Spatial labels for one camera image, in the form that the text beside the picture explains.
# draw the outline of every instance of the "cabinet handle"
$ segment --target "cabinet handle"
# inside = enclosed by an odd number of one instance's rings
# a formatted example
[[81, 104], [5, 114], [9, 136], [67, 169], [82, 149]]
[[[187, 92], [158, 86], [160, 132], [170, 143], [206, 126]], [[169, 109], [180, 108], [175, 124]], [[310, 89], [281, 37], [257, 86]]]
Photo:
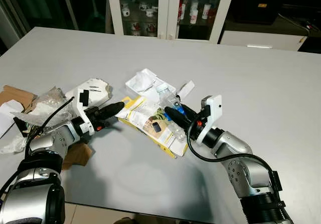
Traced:
[[252, 45], [252, 44], [248, 44], [246, 45], [247, 47], [255, 47], [255, 48], [264, 48], [264, 49], [272, 49], [272, 46], [263, 46], [263, 45]]

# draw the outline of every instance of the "floor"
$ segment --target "floor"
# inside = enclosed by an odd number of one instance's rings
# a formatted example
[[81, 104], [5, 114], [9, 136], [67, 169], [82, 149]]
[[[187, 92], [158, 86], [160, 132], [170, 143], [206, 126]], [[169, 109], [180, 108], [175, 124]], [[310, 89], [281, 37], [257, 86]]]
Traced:
[[114, 224], [116, 221], [129, 217], [135, 219], [138, 224], [179, 224], [178, 220], [156, 217], [149, 215], [134, 214], [108, 210], [103, 208], [89, 207], [83, 205], [65, 204], [65, 224]]

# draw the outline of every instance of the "yellow packaging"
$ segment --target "yellow packaging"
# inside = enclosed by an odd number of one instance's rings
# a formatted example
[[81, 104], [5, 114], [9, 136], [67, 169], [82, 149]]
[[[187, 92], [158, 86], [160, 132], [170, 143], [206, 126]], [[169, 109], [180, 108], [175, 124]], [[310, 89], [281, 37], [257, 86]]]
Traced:
[[134, 100], [125, 97], [122, 101], [125, 107], [116, 115], [120, 121], [143, 131], [172, 158], [183, 156], [187, 143], [179, 142], [167, 128], [166, 118], [158, 104], [142, 96]]

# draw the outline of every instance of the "white cabinet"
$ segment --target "white cabinet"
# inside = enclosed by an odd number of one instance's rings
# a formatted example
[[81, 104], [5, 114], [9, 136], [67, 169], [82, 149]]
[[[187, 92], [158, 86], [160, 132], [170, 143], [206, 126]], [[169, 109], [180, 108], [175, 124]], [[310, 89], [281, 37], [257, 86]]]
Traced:
[[[170, 0], [167, 39], [217, 43], [230, 2], [231, 0]], [[185, 12], [182, 11], [184, 17], [178, 20], [181, 4], [186, 5]], [[203, 15], [204, 10], [208, 11], [207, 17]], [[195, 13], [197, 14], [194, 23], [192, 17]]]
[[305, 40], [305, 36], [224, 31], [221, 44], [297, 51]]
[[217, 43], [231, 0], [109, 0], [115, 34]]
[[109, 1], [116, 35], [165, 39], [169, 0]]

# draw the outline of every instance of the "cup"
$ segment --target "cup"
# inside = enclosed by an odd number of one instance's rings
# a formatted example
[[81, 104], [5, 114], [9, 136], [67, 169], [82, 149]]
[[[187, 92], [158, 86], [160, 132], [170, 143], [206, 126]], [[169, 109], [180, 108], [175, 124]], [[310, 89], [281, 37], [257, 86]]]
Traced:
[[154, 12], [158, 12], [158, 7], [157, 6], [152, 6], [151, 7]]
[[141, 3], [139, 4], [139, 9], [140, 9], [141, 11], [146, 11], [147, 8], [148, 8], [148, 6], [147, 6], [147, 3], [146, 3], [146, 2], [141, 2]]
[[203, 13], [202, 13], [202, 19], [206, 20], [208, 15], [209, 15], [209, 10], [211, 8], [211, 4], [205, 4], [204, 5], [204, 9], [203, 9]]
[[131, 23], [131, 29], [132, 29], [132, 31], [139, 31], [140, 30], [139, 23], [138, 22]]
[[193, 10], [192, 11], [191, 21], [190, 21], [191, 24], [195, 24], [196, 23], [198, 12], [199, 12], [198, 10]]
[[146, 9], [146, 16], [147, 17], [153, 17], [153, 13], [154, 13], [153, 9]]
[[192, 16], [193, 10], [197, 10], [197, 7], [199, 6], [199, 2], [192, 2], [191, 4], [191, 10], [190, 10], [190, 16]]
[[183, 4], [182, 4], [182, 13], [181, 13], [180, 20], [183, 20], [183, 19], [184, 19], [185, 8], [186, 8], [186, 5], [183, 3]]
[[121, 11], [122, 11], [122, 15], [123, 15], [124, 17], [129, 17], [129, 16], [130, 16], [130, 10], [129, 10], [129, 8], [123, 8]]
[[156, 24], [150, 23], [146, 27], [147, 32], [156, 32]]

